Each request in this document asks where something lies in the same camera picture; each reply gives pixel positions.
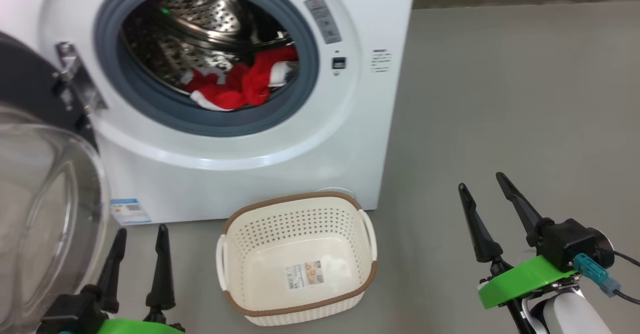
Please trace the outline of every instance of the blue connector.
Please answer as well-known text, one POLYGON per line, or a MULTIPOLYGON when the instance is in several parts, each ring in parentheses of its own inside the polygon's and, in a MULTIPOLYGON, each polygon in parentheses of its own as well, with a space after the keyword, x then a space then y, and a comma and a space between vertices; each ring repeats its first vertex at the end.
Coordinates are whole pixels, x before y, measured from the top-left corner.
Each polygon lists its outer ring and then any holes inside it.
POLYGON ((608 297, 614 297, 614 290, 620 290, 620 283, 609 272, 591 259, 587 254, 580 253, 573 258, 573 268, 580 274, 593 280, 608 297))

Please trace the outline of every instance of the white plastic basket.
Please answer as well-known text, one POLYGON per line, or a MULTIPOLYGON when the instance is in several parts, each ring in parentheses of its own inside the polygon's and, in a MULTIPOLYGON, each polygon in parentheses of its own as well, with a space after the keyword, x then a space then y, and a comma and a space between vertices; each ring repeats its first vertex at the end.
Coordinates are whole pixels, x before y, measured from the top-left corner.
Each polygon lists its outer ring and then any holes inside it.
POLYGON ((260 202, 227 220, 217 278, 257 325, 323 318, 354 307, 377 271, 371 221, 353 198, 319 192, 260 202))

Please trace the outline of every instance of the laundry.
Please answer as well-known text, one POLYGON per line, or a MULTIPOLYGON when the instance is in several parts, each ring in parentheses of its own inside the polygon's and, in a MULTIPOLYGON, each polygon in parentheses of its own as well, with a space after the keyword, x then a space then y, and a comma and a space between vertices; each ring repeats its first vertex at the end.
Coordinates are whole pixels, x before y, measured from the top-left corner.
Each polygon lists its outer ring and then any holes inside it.
POLYGON ((279 62, 297 60, 298 53, 293 46, 257 53, 253 67, 242 80, 242 93, 246 97, 247 103, 255 106, 265 103, 271 93, 269 83, 272 77, 272 67, 279 62))
POLYGON ((298 54, 293 46, 262 51, 253 67, 237 63, 228 74, 218 68, 191 69, 180 82, 189 97, 202 108, 232 111, 247 104, 259 106, 271 91, 285 85, 298 70, 298 54))

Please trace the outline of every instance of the label sticker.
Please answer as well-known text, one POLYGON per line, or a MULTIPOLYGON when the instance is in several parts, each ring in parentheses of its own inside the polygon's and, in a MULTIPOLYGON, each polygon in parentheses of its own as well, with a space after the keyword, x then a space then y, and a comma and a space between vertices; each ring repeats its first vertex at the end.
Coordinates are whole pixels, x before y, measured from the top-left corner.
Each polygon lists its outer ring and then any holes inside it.
POLYGON ((322 275, 322 265, 319 260, 286 267, 286 284, 289 290, 306 288, 324 282, 325 277, 322 275))
POLYGON ((307 0, 304 4, 309 9, 309 12, 311 12, 311 15, 313 15, 313 19, 322 33, 325 44, 334 44, 343 41, 343 38, 340 37, 338 26, 336 26, 334 17, 331 15, 325 0, 307 0))
POLYGON ((148 224, 151 218, 137 199, 111 200, 111 214, 121 225, 148 224))
POLYGON ((371 56, 371 72, 387 72, 391 69, 391 53, 387 49, 374 50, 371 56))

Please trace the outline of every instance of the gray floor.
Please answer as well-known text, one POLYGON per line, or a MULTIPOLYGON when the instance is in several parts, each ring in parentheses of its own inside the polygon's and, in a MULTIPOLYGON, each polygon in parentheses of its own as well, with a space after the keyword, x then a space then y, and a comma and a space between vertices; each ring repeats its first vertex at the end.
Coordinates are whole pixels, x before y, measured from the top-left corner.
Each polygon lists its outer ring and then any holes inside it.
MULTIPOLYGON (((423 10, 411 18, 378 210, 377 280, 361 304, 288 327, 250 324, 224 301, 214 250, 223 222, 169 225, 177 307, 190 333, 514 332, 508 312, 476 295, 457 194, 466 182, 513 264, 530 258, 505 172, 543 216, 598 227, 640 258, 640 4, 423 10)), ((121 315, 143 318, 156 227, 132 227, 121 267, 121 315)), ((640 269, 612 275, 640 297, 640 269)), ((640 307, 587 297, 613 332, 635 332, 640 307)))

